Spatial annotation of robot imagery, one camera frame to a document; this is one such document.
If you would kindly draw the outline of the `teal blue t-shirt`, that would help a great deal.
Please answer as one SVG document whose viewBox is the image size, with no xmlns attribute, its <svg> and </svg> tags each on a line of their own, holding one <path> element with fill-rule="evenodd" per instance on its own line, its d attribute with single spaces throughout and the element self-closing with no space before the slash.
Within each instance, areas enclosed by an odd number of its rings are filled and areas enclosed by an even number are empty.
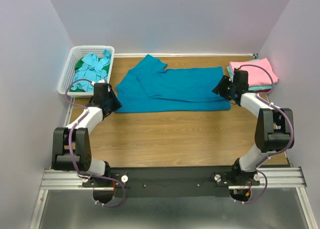
<svg viewBox="0 0 320 229">
<path fill-rule="evenodd" d="M 228 111 L 230 103 L 213 93 L 223 75 L 222 67 L 168 68 L 148 54 L 116 86 L 117 113 Z"/>
</svg>

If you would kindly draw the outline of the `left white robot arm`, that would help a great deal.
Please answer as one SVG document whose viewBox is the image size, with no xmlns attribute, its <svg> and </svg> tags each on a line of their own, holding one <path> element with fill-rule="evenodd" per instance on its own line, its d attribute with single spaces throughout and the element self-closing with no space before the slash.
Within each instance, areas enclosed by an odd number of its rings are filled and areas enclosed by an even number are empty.
<svg viewBox="0 0 320 229">
<path fill-rule="evenodd" d="M 121 183 L 112 178 L 109 163 L 92 156 L 90 133 L 111 113 L 122 107 L 112 86 L 104 79 L 90 82 L 93 96 L 82 113 L 65 127 L 57 127 L 53 132 L 51 168 L 56 171 L 75 171 L 81 178 L 93 178 L 101 187 L 110 181 Z"/>
</svg>

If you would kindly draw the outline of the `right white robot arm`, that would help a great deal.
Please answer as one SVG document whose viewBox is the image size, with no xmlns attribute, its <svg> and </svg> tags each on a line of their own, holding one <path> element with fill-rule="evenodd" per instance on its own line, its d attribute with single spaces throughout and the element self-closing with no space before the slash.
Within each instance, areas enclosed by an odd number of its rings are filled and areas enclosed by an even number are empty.
<svg viewBox="0 0 320 229">
<path fill-rule="evenodd" d="M 293 111 L 281 108 L 249 90 L 249 74 L 236 70 L 233 77 L 224 75 L 213 93 L 227 101 L 234 101 L 257 118 L 254 145 L 232 165 L 230 171 L 217 173 L 217 183 L 244 185 L 258 173 L 258 168 L 269 158 L 281 154 L 294 145 Z"/>
</svg>

